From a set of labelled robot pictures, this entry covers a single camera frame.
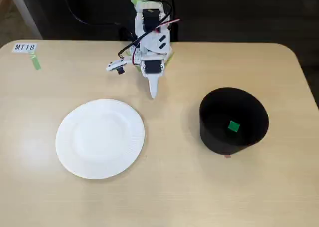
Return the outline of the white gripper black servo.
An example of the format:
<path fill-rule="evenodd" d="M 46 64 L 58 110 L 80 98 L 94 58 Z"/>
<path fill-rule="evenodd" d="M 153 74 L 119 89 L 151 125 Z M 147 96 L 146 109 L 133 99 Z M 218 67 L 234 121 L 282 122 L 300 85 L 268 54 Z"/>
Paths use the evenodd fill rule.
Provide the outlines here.
<path fill-rule="evenodd" d="M 158 79 L 164 73 L 165 64 L 172 53 L 154 53 L 146 52 L 140 58 L 140 70 L 144 76 L 147 76 L 149 82 L 150 95 L 154 99 L 158 92 Z"/>

